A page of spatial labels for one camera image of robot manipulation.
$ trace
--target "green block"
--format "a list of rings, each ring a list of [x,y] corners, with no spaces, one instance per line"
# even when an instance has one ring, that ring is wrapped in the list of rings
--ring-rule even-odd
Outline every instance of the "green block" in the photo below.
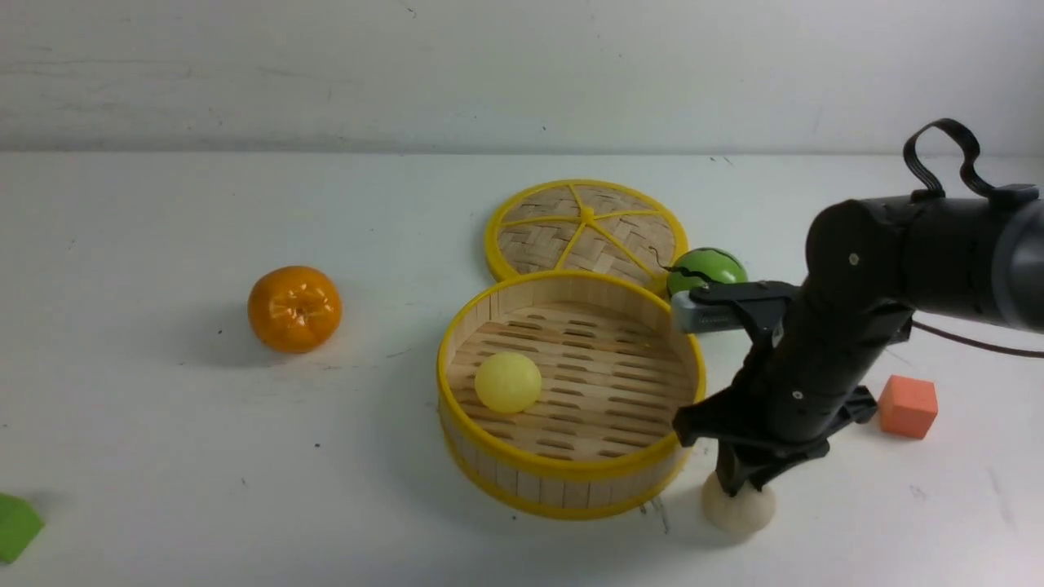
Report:
[[[0,562],[15,562],[43,527],[44,521],[28,501],[0,493]]]

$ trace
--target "orange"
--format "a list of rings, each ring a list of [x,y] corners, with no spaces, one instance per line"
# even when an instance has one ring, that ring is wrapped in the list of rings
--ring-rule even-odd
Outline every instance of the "orange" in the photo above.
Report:
[[[340,325],[340,296],[323,272],[291,265],[254,284],[246,313],[265,345],[284,353],[307,353]]]

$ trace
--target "bamboo steamer lid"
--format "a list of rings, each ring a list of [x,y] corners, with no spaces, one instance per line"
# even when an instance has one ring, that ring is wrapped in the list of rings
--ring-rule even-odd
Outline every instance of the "bamboo steamer lid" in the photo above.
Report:
[[[625,186],[562,180],[524,190],[501,206],[485,231],[485,257],[497,280],[543,271],[610,275],[665,291],[669,263],[688,251],[669,210]]]
[[[541,372],[537,403],[487,408],[475,373],[499,352]],[[541,272],[480,294],[438,348],[438,416],[447,447],[480,489],[514,508],[592,519],[656,497],[688,455],[674,412],[704,398],[696,339],[672,327],[670,306],[628,281]]]

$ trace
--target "robotic arm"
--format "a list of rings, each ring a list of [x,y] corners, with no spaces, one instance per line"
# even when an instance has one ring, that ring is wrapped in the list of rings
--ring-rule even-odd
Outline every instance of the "robotic arm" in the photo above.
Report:
[[[960,177],[981,197],[946,197],[918,160],[917,139],[931,127],[962,147]],[[748,483],[761,491],[825,456],[834,432],[869,421],[877,404],[859,381],[887,345],[909,337],[915,310],[1044,331],[1044,203],[1036,186],[982,181],[978,155],[960,123],[932,122],[903,149],[926,188],[824,210],[808,233],[801,287],[708,283],[672,298],[681,330],[741,326],[753,341],[729,388],[673,419],[685,446],[718,441],[715,472],[728,495]]]

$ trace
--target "orange foam block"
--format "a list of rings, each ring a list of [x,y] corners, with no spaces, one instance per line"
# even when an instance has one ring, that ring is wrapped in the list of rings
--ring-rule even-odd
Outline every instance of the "orange foam block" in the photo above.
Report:
[[[881,429],[911,439],[923,439],[939,415],[935,384],[893,375],[877,400]]]

